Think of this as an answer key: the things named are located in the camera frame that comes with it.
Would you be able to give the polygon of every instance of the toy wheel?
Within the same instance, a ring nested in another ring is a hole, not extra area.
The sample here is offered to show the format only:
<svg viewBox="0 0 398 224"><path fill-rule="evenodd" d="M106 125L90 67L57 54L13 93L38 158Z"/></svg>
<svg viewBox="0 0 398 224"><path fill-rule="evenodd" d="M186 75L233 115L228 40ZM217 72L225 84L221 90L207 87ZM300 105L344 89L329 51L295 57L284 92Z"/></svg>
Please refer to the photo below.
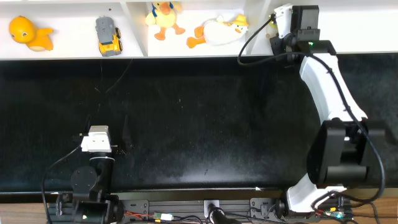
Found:
<svg viewBox="0 0 398 224"><path fill-rule="evenodd" d="M120 51L123 50L122 42L120 40L119 40L119 49L120 49Z"/></svg>
<svg viewBox="0 0 398 224"><path fill-rule="evenodd" d="M120 39L122 37L122 35L120 34L119 28L115 28L115 31L116 31L116 37L118 37Z"/></svg>

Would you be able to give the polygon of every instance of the wooden floor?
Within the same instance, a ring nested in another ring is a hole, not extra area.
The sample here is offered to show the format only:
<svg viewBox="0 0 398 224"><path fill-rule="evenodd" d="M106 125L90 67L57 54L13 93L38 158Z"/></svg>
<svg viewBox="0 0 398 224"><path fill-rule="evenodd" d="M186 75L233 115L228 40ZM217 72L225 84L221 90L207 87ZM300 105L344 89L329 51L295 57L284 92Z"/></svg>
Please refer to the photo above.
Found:
<svg viewBox="0 0 398 224"><path fill-rule="evenodd" d="M375 203L379 216L398 216L398 198L383 198ZM369 205L354 209L355 214L373 215L372 207ZM373 218L355 218L358 223L376 223ZM43 224L46 222L44 206L41 203L10 203L0 204L0 224ZM382 218L382 224L398 223L396 218ZM334 221L323 221L322 224L336 223Z"/></svg>

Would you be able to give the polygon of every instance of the yellow hat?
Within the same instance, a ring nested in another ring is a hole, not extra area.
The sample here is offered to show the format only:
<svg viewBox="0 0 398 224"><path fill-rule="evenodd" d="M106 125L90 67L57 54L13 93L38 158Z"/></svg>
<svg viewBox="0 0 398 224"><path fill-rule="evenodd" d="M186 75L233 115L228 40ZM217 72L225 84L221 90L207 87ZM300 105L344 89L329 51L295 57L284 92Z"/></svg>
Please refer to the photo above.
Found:
<svg viewBox="0 0 398 224"><path fill-rule="evenodd" d="M239 14L232 23L238 26L249 26L249 24L246 22L246 16L242 14Z"/></svg>

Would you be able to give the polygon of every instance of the toy car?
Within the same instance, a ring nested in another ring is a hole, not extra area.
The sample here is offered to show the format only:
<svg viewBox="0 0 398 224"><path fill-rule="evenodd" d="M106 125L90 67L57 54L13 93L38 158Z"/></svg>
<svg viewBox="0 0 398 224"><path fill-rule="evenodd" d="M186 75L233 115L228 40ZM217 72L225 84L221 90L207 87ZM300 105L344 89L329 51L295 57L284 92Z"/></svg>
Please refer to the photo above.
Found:
<svg viewBox="0 0 398 224"><path fill-rule="evenodd" d="M112 18L106 16L98 18L95 29L99 41L99 51L102 56L107 57L122 53L123 46L120 41L120 30L114 26Z"/></svg>

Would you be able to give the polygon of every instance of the black tabletop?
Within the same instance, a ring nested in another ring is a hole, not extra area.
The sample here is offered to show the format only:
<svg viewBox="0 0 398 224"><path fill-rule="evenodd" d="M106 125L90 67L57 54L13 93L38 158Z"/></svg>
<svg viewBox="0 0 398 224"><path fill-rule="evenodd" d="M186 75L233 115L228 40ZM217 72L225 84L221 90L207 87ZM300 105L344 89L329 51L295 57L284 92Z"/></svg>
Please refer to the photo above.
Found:
<svg viewBox="0 0 398 224"><path fill-rule="evenodd" d="M358 105L397 136L398 55L339 60ZM113 86L129 62L0 62L0 192L38 192L45 168L79 144L89 114L92 124L109 126L112 139L129 118L134 149L116 156L114 192L284 188L306 173L320 121L298 67L242 68L236 58L140 59ZM388 186L397 186L397 148L379 151ZM47 189L70 190L71 173L88 158L76 152L55 167Z"/></svg>

